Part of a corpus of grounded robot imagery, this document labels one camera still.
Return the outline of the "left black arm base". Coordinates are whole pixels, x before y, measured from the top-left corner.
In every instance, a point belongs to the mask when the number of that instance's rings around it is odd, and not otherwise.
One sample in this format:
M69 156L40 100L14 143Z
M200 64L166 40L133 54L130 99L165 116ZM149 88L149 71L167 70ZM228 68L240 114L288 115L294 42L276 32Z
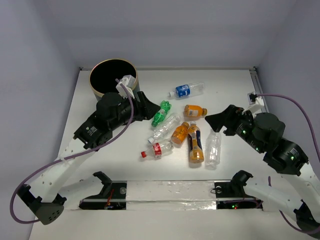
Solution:
M102 171L93 176L99 179L102 188L98 194L87 196L79 202L82 210L125 210L127 208L127 181L112 181Z

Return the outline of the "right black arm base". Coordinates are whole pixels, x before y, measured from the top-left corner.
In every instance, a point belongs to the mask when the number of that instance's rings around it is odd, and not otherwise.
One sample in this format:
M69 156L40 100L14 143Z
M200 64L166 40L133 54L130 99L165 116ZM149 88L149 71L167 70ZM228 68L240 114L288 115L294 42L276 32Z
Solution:
M247 185L247 181L253 178L253 175L247 171L240 170L237 172L231 180L218 181L214 183L214 187L211 189L211 193L215 194L218 199L229 200L223 201L225 205L231 204L232 209L237 209L240 203L253 203L254 209L262 209L263 201L253 196L249 196L245 193L244 187Z

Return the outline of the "red label cola bottle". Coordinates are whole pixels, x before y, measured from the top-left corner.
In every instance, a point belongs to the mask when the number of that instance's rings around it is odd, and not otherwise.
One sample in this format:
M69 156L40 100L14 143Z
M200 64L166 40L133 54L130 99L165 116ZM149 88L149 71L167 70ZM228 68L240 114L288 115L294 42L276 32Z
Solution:
M171 154L173 149L172 141L170 139L164 139L152 144L147 150L142 151L140 154L142 158L158 159Z

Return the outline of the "tall orange blue tea bottle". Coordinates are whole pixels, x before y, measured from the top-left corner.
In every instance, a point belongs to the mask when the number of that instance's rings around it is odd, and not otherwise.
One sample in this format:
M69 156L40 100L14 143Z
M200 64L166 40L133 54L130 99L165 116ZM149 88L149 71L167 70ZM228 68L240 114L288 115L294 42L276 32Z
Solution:
M204 153L201 143L201 131L195 121L190 122L187 133L189 162L192 164L200 164L204 161Z

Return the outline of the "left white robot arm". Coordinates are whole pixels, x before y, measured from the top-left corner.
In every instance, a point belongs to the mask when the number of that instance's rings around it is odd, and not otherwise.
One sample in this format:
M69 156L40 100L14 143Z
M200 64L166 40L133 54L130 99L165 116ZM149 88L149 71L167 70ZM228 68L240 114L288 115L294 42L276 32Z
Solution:
M19 197L32 211L34 223L51 224L64 210L66 197L59 191L79 166L103 148L114 142L118 135L113 131L120 126L126 129L135 121L150 120L160 110L143 91L133 97L122 97L119 93L107 92L96 103L96 110L74 132L73 138L60 157L41 167L23 180L15 189L10 206ZM27 180L38 176L30 184Z

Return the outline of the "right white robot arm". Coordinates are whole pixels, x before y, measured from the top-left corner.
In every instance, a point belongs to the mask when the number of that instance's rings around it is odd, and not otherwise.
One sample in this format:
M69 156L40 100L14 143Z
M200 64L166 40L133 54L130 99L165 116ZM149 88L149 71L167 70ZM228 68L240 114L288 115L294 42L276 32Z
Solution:
M279 183L240 170L231 180L215 184L219 197L256 198L290 217L297 230L320 237L320 181L302 148L283 137L286 125L272 113L253 114L235 105L205 120L212 130L239 136L275 173Z

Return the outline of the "clear crushed bottle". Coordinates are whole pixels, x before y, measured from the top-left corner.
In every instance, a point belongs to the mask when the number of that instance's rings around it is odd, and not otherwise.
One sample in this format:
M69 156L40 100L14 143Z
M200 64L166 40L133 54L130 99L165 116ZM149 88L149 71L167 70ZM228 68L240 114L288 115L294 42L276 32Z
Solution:
M210 131L206 140L205 168L215 170L220 164L222 137L219 132Z

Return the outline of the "small orange floral bottle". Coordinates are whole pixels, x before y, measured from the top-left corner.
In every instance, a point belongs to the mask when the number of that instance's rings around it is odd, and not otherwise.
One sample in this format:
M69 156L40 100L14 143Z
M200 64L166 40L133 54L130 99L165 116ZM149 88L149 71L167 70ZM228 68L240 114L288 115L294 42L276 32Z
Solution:
M171 141L176 144L176 145L182 145L184 140L186 139L188 135L188 130L189 130L189 123L188 122L183 122L180 126L178 126L173 134L171 135Z

